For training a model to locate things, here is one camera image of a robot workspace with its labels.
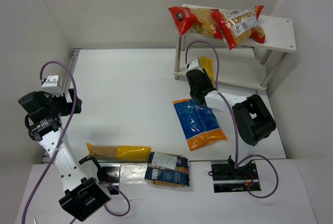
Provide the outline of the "blue orange spaghetti bag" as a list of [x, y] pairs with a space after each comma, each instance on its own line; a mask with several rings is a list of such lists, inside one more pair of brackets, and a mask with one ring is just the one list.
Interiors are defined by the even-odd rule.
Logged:
[[173, 106], [191, 151], [227, 141], [212, 109], [197, 104], [193, 99], [174, 101]]

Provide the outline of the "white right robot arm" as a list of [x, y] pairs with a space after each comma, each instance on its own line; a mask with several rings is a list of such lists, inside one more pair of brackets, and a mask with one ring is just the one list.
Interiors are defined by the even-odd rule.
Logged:
[[242, 173], [251, 162], [252, 152], [262, 139], [276, 129], [276, 122], [261, 97], [222, 93], [213, 87], [206, 71], [186, 72], [190, 96], [200, 106], [230, 113], [235, 130], [235, 150], [228, 158], [233, 174]]

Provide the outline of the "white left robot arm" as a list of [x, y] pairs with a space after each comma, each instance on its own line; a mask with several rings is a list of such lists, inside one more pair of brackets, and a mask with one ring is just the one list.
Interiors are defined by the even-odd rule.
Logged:
[[73, 117], [82, 111], [75, 89], [69, 89], [71, 102], [64, 95], [33, 91], [18, 100], [27, 112], [25, 125], [29, 137], [48, 153], [61, 178], [64, 196], [61, 208], [78, 221], [85, 221], [111, 199], [107, 188], [81, 169], [66, 135], [61, 117]]

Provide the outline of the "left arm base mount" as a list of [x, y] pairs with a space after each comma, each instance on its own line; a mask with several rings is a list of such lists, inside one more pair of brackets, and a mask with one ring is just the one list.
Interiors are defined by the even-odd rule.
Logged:
[[120, 182], [120, 172], [120, 164], [101, 163], [97, 168], [97, 178], [103, 183], [110, 183], [118, 189]]

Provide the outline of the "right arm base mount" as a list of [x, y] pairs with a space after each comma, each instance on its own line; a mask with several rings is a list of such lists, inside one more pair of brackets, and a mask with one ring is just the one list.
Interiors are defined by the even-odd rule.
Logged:
[[261, 191], [259, 175], [254, 162], [248, 164], [240, 173], [233, 173], [228, 162], [212, 161], [208, 175], [213, 179], [214, 193]]

